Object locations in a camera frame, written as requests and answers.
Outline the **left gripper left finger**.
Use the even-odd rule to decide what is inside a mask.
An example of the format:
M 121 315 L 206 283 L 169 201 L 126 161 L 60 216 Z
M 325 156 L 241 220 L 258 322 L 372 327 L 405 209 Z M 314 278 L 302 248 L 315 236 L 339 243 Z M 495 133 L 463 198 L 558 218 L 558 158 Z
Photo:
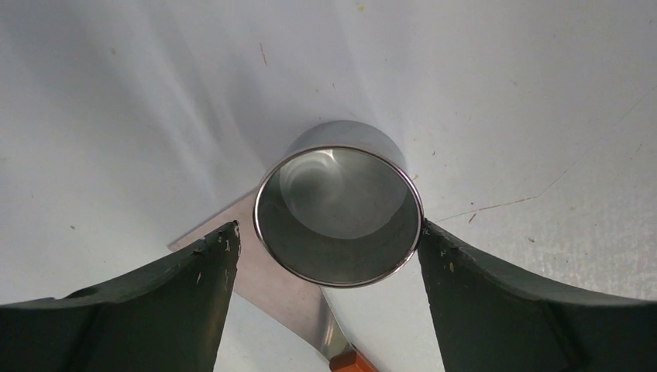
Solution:
M 1 307 L 3 371 L 211 371 L 240 255 L 239 224 L 64 298 Z

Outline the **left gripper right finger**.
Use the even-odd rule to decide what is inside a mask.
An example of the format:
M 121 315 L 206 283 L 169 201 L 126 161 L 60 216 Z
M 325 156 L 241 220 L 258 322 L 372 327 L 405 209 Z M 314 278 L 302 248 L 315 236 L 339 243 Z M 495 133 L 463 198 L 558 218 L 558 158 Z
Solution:
M 656 303 L 533 274 L 425 221 L 418 248 L 447 371 L 654 371 Z

